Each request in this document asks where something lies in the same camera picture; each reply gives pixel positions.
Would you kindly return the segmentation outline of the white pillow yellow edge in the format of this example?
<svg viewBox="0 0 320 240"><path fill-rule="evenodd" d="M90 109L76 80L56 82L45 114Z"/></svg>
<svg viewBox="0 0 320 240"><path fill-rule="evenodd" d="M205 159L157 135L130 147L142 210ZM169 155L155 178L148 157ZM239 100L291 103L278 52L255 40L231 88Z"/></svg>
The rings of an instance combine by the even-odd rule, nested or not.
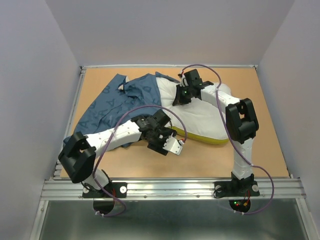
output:
<svg viewBox="0 0 320 240"><path fill-rule="evenodd" d="M173 105L176 96L176 85L164 77L157 77L156 83L160 93L161 106L174 112L181 120L178 120L170 112L165 113L171 118L173 129L181 136L198 142L211 145L224 145L228 143L226 130L217 107L208 102L193 98L186 105Z"/></svg>

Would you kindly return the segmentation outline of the blue lettered pillowcase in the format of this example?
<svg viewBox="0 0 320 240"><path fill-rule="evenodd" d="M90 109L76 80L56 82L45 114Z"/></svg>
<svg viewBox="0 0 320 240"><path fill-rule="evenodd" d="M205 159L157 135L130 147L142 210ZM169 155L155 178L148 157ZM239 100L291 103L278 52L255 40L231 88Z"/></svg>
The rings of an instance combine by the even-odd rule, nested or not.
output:
<svg viewBox="0 0 320 240"><path fill-rule="evenodd" d="M74 133L95 134L112 129L128 111L144 105L162 105L160 81L175 87L178 81L170 76L156 72L129 80L125 75L116 74L102 92L90 104Z"/></svg>

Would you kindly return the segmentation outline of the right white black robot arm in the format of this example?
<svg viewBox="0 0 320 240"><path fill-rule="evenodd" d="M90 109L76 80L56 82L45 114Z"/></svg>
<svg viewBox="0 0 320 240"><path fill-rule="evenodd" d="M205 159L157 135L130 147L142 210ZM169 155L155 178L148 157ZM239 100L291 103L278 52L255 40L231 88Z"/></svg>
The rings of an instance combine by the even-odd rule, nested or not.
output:
<svg viewBox="0 0 320 240"><path fill-rule="evenodd" d="M221 91L219 84L203 81L196 69L181 71L178 76L181 82L176 87L173 105L186 105L197 98L217 107L234 149L231 179L214 184L215 197L259 196L252 163L253 140L259 123L252 101L233 97Z"/></svg>

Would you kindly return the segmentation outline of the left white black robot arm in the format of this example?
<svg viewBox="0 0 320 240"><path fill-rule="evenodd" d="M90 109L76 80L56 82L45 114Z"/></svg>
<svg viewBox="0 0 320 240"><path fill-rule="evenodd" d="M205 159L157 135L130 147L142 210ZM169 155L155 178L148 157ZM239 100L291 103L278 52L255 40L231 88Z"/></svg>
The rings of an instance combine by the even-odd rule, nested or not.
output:
<svg viewBox="0 0 320 240"><path fill-rule="evenodd" d="M148 143L149 149L164 156L179 155L183 147L176 139L177 132L166 126L170 120L164 111L158 110L153 115L139 115L98 133L84 135L78 131L64 144L58 160L72 183L83 183L100 197L106 197L111 193L111 180L95 167L96 158L141 140Z"/></svg>

